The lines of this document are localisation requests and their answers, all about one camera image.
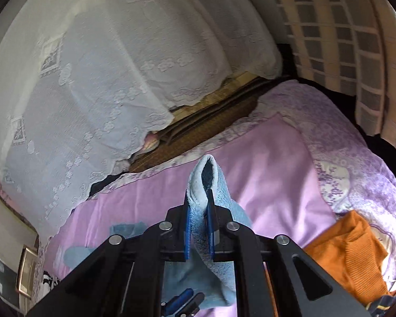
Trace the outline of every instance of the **orange sweater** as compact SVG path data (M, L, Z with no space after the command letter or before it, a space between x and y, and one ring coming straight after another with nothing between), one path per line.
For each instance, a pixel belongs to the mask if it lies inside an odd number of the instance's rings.
M364 306L391 294L381 275L387 251L357 212L350 211L304 250Z

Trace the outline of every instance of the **white lace curtain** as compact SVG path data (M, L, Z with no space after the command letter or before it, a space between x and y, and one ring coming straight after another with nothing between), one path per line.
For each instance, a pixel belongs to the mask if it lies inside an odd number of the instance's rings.
M28 0L0 45L4 189L46 240L171 108L280 70L248 0Z

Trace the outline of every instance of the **blue handle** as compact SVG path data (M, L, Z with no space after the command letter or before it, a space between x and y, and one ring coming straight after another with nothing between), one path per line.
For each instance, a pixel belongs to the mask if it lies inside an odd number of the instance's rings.
M164 306L164 314L163 316L170 316L174 314L177 310L179 310L182 306L184 306L189 299L191 299L194 295L194 291L192 288L187 288L181 294L176 297L173 297L165 306Z

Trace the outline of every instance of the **light blue towel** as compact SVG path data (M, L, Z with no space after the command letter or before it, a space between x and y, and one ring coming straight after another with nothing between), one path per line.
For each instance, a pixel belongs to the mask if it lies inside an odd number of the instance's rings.
M141 221L136 224L117 224L110 226L110 236L121 235L125 239L128 239L142 235L147 228L148 226ZM63 263L70 269L73 269L85 260L94 250L95 248L89 247L70 247L64 252Z
M212 189L214 203L228 208L234 221L251 227L245 211L231 199L224 174L212 155L204 155L192 171L187 186L191 208L192 245L186 262L166 262L162 301L169 301L187 288L205 294L200 309L229 306L236 301L233 262L212 261L206 227L206 190Z

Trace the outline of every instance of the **woven mat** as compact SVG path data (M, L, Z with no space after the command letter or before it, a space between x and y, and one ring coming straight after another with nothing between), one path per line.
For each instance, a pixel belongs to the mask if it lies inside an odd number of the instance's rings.
M170 125L176 124L177 122L198 111L202 111L207 107L226 100L230 96L234 95L237 91L242 90L245 85L257 77L257 75L248 73L246 71L235 78L227 78L219 89L206 95L200 102L194 104L193 106L182 106L177 110L172 111L174 118Z
M214 137L236 120L249 115L257 106L258 98L274 88L279 83L288 80L288 77L281 77L275 80L265 80L263 78L254 81L259 88L252 92L250 96L243 96L242 100L237 100L226 108L206 116L204 120L195 123L179 137L173 138L170 143L162 142L158 148L152 152L139 157L129 168L130 173L138 173L154 166L158 166L165 161L173 159L184 152L191 150L198 144Z
M159 139L169 143L172 142L173 139L182 136L188 130L207 120L209 117L220 113L222 110L235 106L250 96L258 94L258 92L264 89L266 82L267 80L262 77L253 79L225 99L213 103L159 131L157 133Z
M203 141L225 130L237 119L247 116L257 106L257 100L258 96L251 96L237 105L210 117L204 123L183 134L180 138L173 140L170 144L160 144L156 150L137 159L130 166L129 172L138 173L147 170L191 150Z

